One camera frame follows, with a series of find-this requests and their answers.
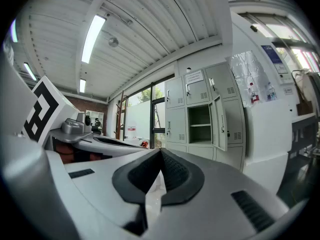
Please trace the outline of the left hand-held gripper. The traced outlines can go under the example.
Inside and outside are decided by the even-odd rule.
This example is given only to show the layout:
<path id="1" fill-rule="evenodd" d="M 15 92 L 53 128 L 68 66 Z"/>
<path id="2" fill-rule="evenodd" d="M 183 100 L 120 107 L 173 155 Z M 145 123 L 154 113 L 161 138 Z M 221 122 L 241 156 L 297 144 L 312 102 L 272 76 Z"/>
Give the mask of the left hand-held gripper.
<path id="1" fill-rule="evenodd" d="M 121 157 L 147 147 L 115 138 L 93 134 L 91 118 L 78 110 L 46 77 L 32 90 L 37 101 L 23 126 L 23 134 L 44 147 L 49 137 L 72 144 L 73 147 L 104 156 Z"/>

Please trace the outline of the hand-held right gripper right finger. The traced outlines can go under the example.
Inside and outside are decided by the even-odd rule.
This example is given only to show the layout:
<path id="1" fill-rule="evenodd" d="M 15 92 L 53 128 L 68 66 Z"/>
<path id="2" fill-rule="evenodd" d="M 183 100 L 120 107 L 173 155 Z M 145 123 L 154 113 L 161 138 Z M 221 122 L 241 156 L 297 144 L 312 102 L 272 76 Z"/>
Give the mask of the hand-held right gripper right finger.
<path id="1" fill-rule="evenodd" d="M 244 191 L 270 216 L 279 220 L 289 208 L 273 192 L 238 169 L 221 162 L 173 150 L 204 174 L 201 190 L 190 201 L 164 206 L 145 240 L 245 240 L 257 234 L 232 194 Z"/>

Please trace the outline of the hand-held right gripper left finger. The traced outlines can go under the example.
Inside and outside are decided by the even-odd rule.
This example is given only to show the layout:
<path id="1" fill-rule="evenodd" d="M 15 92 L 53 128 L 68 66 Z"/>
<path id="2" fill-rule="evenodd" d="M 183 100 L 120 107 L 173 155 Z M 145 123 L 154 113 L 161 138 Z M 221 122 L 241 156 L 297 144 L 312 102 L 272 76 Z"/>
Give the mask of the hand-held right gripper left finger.
<path id="1" fill-rule="evenodd" d="M 112 183 L 114 172 L 151 150 L 97 161 L 63 164 L 47 151 L 58 194 L 81 240 L 142 240 L 143 235 L 125 229 L 137 218 L 139 205 L 125 202 Z"/>

